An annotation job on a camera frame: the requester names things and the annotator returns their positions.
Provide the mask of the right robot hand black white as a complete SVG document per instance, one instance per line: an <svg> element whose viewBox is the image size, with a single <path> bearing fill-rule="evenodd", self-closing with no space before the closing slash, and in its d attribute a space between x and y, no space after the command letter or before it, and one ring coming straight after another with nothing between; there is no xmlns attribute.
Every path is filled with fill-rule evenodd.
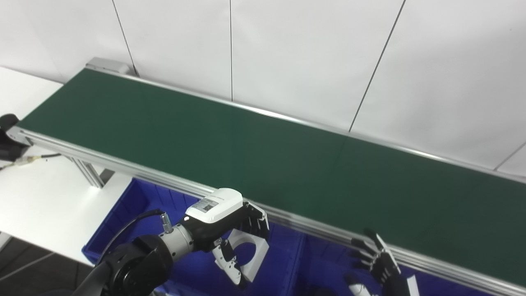
<svg viewBox="0 0 526 296"><path fill-rule="evenodd" d="M382 296L418 296L420 294L415 275L405 277L388 244L374 230L365 227L365 239L351 239L348 255L353 259L350 266L367 271L381 288Z"/></svg>

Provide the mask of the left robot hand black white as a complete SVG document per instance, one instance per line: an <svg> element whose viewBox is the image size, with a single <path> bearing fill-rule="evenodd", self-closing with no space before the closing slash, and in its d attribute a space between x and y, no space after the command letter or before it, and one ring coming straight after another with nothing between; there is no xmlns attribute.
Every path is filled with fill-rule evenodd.
<svg viewBox="0 0 526 296"><path fill-rule="evenodd" d="M189 250L211 252L216 265L240 290L254 281L269 248L265 210L234 189L220 188L190 206L178 224L189 234ZM256 252L241 266L235 248L244 243L254 244Z"/></svg>

